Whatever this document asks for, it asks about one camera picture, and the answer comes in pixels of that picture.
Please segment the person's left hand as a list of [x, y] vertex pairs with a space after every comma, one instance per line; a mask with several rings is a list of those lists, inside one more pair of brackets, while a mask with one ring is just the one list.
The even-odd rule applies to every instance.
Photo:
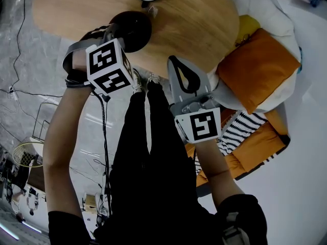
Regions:
[[79, 71], [87, 72], [86, 51], [74, 51], [72, 55], [72, 68]]

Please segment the oval wooden coffee table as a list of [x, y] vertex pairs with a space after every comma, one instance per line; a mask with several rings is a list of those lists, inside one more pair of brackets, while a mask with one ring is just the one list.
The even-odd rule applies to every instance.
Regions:
[[[73, 41], [108, 24], [124, 11], [140, 11], [141, 0], [33, 0], [33, 18], [42, 30]], [[141, 50], [128, 54], [132, 65], [164, 78], [174, 55], [210, 72], [231, 49], [239, 32], [232, 0], [156, 0], [152, 35]]]

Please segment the person's right forearm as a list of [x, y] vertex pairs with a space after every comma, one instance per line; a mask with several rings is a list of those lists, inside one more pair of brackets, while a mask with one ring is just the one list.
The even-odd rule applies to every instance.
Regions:
[[216, 208], [228, 197], [243, 193], [231, 176], [225, 158], [215, 140], [199, 142], [195, 144], [195, 149], [202, 170], [209, 182]]

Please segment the person's black clothed body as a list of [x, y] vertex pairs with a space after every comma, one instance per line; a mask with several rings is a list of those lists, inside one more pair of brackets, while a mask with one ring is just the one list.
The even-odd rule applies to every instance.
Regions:
[[112, 215], [104, 225], [90, 236], [76, 216], [48, 212], [51, 245], [268, 245], [255, 196], [228, 197], [215, 214], [199, 204], [195, 164], [160, 84], [132, 94], [109, 183]]

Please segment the black teapot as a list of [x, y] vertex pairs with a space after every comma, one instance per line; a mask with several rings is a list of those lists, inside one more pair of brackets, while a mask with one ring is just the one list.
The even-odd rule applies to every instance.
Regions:
[[114, 38], [122, 38], [123, 50], [134, 53], [144, 48], [152, 35], [152, 23], [147, 13], [124, 11], [117, 14], [110, 22], [115, 27]]

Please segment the person's left forearm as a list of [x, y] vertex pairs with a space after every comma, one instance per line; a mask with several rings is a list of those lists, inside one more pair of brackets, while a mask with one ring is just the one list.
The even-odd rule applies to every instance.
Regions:
[[79, 201], [69, 174], [78, 125], [90, 87], [67, 88], [51, 119], [43, 146], [43, 172], [48, 212], [74, 215], [84, 226]]

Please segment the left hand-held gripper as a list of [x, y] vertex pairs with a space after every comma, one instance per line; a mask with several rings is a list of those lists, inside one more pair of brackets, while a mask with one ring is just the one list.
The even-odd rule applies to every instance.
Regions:
[[[110, 95], [132, 86], [133, 70], [123, 46], [118, 24], [94, 29], [70, 45], [62, 62], [67, 87], [91, 87]], [[86, 51], [87, 72], [72, 68], [72, 55], [78, 50]]]

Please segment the teal book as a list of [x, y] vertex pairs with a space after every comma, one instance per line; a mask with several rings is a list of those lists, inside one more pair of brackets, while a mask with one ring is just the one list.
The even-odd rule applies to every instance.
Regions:
[[303, 52], [302, 52], [301, 47], [299, 47], [299, 51], [300, 51], [300, 67], [297, 70], [297, 74], [301, 73], [301, 71], [302, 71], [302, 62], [303, 62]]

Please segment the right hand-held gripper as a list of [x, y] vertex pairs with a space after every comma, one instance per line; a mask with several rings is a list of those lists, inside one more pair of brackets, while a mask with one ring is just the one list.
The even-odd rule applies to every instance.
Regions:
[[194, 63], [171, 55], [168, 75], [175, 102], [170, 110], [185, 141], [199, 143], [221, 136], [220, 104], [208, 93], [207, 74]]

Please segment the orange cushion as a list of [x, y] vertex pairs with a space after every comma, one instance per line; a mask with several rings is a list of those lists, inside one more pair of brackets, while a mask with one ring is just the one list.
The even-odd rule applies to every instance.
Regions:
[[300, 62], [264, 29], [227, 55], [217, 75], [249, 114], [270, 111], [294, 92]]

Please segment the person's left white shoe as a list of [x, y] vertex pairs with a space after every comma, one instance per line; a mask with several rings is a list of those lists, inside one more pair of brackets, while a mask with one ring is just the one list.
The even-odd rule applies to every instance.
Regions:
[[142, 79], [139, 72], [133, 69], [134, 84], [132, 85], [133, 93], [143, 92]]

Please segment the person's white shoe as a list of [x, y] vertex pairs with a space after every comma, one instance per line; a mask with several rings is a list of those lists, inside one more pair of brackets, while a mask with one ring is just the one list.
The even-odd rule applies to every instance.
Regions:
[[154, 74], [154, 73], [151, 72], [150, 73], [150, 76], [149, 76], [149, 78], [147, 80], [147, 84], [149, 84], [151, 82], [153, 82], [155, 84], [160, 84], [160, 80], [161, 80], [161, 77], [160, 76], [158, 76], [158, 75], [156, 75], [156, 74]]
[[133, 69], [134, 84], [132, 85], [133, 93], [143, 92], [142, 79], [139, 72]]

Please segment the dark wooden side table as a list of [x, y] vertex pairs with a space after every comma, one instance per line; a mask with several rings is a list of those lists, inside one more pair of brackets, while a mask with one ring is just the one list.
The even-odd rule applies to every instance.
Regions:
[[31, 167], [29, 167], [27, 171], [27, 184], [32, 188], [45, 193], [43, 166], [36, 160], [33, 160]]

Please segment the person's right white shoe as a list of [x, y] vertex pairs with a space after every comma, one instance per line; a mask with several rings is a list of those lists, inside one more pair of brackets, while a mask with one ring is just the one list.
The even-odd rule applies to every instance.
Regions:
[[149, 78], [147, 80], [147, 84], [149, 84], [151, 82], [153, 82], [155, 84], [160, 84], [160, 80], [161, 80], [161, 77], [160, 76], [158, 76], [158, 75], [156, 75], [156, 74], [154, 74], [154, 73], [151, 72], [150, 73], [150, 76], [149, 76]]

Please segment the yellow cushion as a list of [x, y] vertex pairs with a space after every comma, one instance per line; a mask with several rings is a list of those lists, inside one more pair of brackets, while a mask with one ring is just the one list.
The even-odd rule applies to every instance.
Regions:
[[241, 46], [248, 41], [250, 37], [261, 28], [260, 23], [249, 15], [241, 15], [239, 21], [239, 33], [235, 41], [235, 47]]

